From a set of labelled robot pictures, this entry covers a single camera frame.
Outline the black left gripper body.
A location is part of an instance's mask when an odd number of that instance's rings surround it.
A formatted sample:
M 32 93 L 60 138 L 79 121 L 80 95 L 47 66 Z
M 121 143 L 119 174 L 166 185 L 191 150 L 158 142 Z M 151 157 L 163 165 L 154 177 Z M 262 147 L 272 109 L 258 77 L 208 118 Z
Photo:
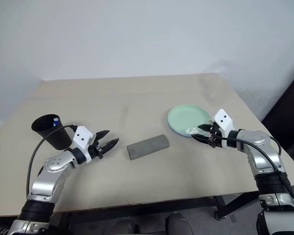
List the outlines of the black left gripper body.
M 99 159 L 103 158 L 103 154 L 101 154 L 101 147 L 99 146 L 99 141 L 96 140 L 96 137 L 94 138 L 93 143 L 89 145 L 88 153 L 91 159 L 94 159 L 96 157 L 98 157 Z

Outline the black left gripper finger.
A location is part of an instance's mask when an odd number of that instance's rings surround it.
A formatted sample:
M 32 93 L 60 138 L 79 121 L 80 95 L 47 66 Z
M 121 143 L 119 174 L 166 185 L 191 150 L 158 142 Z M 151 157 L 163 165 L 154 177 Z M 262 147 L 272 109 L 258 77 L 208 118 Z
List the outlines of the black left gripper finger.
M 119 141 L 119 138 L 109 141 L 105 146 L 101 148 L 101 154 L 106 154 L 110 151 Z
M 99 141 L 101 140 L 103 137 L 105 137 L 110 131 L 109 130 L 102 130 L 99 132 L 96 132 L 96 140 Z

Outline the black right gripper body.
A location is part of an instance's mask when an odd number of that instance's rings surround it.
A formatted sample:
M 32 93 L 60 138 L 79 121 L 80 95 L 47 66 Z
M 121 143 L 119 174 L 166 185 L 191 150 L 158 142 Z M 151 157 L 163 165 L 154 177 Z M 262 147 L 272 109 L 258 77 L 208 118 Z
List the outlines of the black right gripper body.
M 211 136 L 210 136 L 211 144 L 210 145 L 213 148 L 215 148 L 215 147 L 223 148 L 223 146 L 222 146 L 222 133 L 221 133 L 220 127 L 218 126 L 218 124 L 216 122 L 212 123 L 210 130 L 209 130 L 209 133 L 211 134 Z

